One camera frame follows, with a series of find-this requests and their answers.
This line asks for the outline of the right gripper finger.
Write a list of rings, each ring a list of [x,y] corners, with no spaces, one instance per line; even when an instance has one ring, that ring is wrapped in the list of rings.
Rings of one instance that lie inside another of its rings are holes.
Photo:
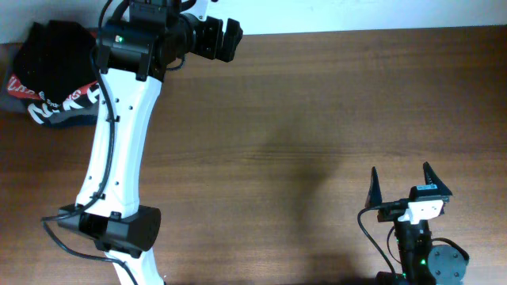
[[[426,161],[423,163],[423,173],[426,184],[433,184],[442,196],[452,196],[452,191],[436,175],[431,165]]]
[[[382,193],[379,185],[379,177],[376,167],[372,167],[370,186],[368,189],[367,198],[365,200],[365,208],[377,207],[383,202]]]

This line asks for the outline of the black t-shirt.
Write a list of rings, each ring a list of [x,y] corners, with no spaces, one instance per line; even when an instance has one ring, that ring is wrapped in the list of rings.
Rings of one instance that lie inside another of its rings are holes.
[[[95,45],[92,33],[77,22],[35,22],[14,57],[13,73],[41,100],[59,106],[96,81],[90,64]]]

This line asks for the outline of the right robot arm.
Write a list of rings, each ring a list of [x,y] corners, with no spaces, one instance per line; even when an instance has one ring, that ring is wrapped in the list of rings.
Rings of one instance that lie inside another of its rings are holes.
[[[452,191],[428,162],[423,164],[423,173],[425,183],[413,186],[408,197],[384,202],[377,170],[371,170],[367,199],[357,214],[357,223],[389,267],[387,272],[376,274],[376,284],[461,284],[466,275],[468,252],[448,238],[434,237],[429,228],[429,220],[444,214]],[[392,250],[383,251],[364,227],[362,215],[368,211],[377,212],[378,222],[393,224],[387,235],[396,238],[400,272],[391,262]]]

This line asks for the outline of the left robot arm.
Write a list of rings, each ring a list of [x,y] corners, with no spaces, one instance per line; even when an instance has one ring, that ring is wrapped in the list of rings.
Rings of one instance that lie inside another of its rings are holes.
[[[238,21],[207,14],[206,1],[124,1],[99,20],[91,54],[98,114],[86,179],[59,209],[58,226],[90,239],[97,259],[122,284],[160,284],[154,258],[162,214],[143,206],[139,172],[148,124],[166,73],[187,54],[225,63],[243,31]]]

